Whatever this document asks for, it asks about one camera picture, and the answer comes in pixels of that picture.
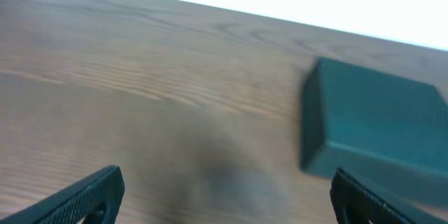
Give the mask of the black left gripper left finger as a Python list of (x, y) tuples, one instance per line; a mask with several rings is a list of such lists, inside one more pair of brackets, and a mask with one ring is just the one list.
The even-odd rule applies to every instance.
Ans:
[(110, 165), (1, 220), (3, 224), (114, 224), (125, 194), (123, 175)]

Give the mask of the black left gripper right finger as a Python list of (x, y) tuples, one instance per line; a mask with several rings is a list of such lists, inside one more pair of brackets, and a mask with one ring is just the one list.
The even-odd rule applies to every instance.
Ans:
[(342, 168), (332, 178), (330, 199), (339, 224), (447, 224)]

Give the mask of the dark green gift box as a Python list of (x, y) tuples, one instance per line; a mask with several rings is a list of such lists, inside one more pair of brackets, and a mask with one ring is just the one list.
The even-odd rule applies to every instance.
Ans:
[(301, 92), (301, 169), (337, 168), (447, 205), (447, 104), (433, 85), (319, 58)]

